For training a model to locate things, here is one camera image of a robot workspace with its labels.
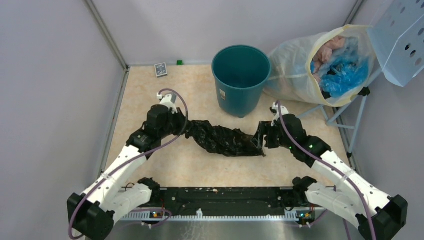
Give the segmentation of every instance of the table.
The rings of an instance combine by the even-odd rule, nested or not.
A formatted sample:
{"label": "table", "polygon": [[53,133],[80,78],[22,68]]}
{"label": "table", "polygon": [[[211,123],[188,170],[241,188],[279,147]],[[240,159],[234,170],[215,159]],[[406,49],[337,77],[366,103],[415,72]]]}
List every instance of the table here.
{"label": "table", "polygon": [[[131,67],[106,163],[109,167],[121,152],[130,134],[146,120],[152,105],[158,104],[156,93],[164,88],[176,90],[188,105],[190,120],[209,120],[212,125],[241,129],[254,135],[259,121],[273,119],[269,108],[276,99],[262,94],[256,109],[244,118],[231,116],[218,105],[215,80],[210,65],[168,66],[168,76],[156,78],[153,66]],[[282,101],[289,112],[298,115],[313,104]],[[184,112],[181,101],[176,105]],[[331,117],[333,111],[325,109]],[[327,126],[320,111],[301,119],[307,134],[328,143],[347,164],[339,129]],[[162,143],[173,136],[165,138]],[[162,187],[291,187],[295,177],[310,176],[326,186],[334,184],[326,177],[297,161],[284,148],[267,149],[266,157],[225,157],[211,154],[193,139],[180,137],[170,146],[155,152],[130,177],[136,183],[153,178]]]}

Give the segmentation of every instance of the white wall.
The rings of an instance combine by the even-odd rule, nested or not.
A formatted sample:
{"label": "white wall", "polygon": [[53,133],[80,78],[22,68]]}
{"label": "white wall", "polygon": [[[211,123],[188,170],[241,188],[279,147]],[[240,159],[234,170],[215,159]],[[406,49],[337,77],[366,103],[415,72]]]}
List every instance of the white wall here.
{"label": "white wall", "polygon": [[284,41],[341,27],[356,0],[94,0],[130,65],[210,63],[245,44],[269,53]]}
{"label": "white wall", "polygon": [[[354,23],[369,23],[382,2],[367,1]],[[353,154],[370,183],[392,196],[403,196],[409,203],[406,226],[395,239],[422,239],[424,72],[404,88],[381,75],[370,90]],[[345,123],[354,124],[360,100],[343,113]]]}
{"label": "white wall", "polygon": [[122,77],[83,1],[1,1],[0,239],[68,239]]}

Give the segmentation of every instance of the crumpled black garbage bag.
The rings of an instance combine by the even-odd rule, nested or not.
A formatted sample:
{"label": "crumpled black garbage bag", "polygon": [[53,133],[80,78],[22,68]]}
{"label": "crumpled black garbage bag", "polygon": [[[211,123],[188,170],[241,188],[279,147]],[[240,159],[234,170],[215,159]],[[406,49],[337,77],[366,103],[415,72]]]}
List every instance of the crumpled black garbage bag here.
{"label": "crumpled black garbage bag", "polygon": [[226,157],[265,156],[264,151],[251,142],[253,136],[240,129],[212,126],[209,121],[190,120],[187,124],[185,137],[193,138],[208,153]]}

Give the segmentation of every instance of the bin label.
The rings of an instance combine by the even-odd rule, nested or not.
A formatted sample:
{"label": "bin label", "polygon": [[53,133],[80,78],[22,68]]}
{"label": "bin label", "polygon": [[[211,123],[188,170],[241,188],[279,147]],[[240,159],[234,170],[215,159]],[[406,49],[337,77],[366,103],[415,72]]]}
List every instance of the bin label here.
{"label": "bin label", "polygon": [[221,94],[221,98],[225,100],[225,91],[223,91],[222,89],[219,89],[219,93]]}

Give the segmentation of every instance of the teal trash can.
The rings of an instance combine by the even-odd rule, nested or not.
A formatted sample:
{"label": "teal trash can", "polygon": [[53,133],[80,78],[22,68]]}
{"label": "teal trash can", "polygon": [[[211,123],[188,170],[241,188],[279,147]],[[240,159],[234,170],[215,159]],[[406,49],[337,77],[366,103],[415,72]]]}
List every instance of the teal trash can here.
{"label": "teal trash can", "polygon": [[235,45],[224,48],[212,61],[219,106],[227,113],[244,118],[258,105],[271,63],[259,49]]}

